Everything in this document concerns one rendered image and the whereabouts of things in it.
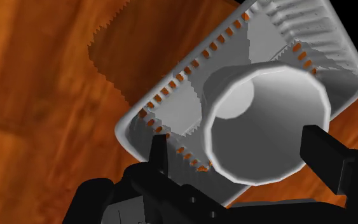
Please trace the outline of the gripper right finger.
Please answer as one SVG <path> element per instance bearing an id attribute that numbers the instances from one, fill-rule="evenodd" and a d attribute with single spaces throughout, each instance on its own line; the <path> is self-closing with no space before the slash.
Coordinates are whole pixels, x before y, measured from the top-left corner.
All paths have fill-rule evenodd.
<path id="1" fill-rule="evenodd" d="M 306 125 L 300 156 L 335 194 L 346 196 L 345 212 L 358 221 L 358 149 L 350 149 L 317 125 Z"/>

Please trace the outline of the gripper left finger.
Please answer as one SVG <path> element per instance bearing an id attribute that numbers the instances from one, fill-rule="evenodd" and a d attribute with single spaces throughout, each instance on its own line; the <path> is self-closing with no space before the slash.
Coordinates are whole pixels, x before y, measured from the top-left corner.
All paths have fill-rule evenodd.
<path id="1" fill-rule="evenodd" d="M 144 224 L 228 224 L 228 211 L 191 185 L 168 177 L 167 138 L 153 136 L 149 160 L 128 166 L 118 183 L 93 178 L 77 188 L 62 224 L 102 224 L 108 206 L 142 197 Z"/>

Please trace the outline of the white cup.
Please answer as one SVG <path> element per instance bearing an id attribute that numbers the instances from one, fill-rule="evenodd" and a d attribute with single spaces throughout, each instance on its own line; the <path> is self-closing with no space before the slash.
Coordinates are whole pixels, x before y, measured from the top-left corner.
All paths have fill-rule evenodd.
<path id="1" fill-rule="evenodd" d="M 284 62 L 227 66 L 202 87 L 203 150 L 216 172 L 259 186 L 301 170 L 302 129 L 329 129 L 325 86 Z"/>

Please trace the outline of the white slotted rectangular tray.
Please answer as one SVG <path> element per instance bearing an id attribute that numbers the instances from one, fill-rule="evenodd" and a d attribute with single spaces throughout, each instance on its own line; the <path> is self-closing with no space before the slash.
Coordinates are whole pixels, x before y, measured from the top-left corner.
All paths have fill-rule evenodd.
<path id="1" fill-rule="evenodd" d="M 307 71 L 321 82 L 330 121 L 358 99 L 358 52 L 329 0 L 245 0 L 121 118 L 117 140 L 146 162 L 153 135 L 165 135 L 169 176 L 227 206 L 251 185 L 220 175 L 207 158 L 200 128 L 202 87 L 223 67 L 270 61 Z"/>

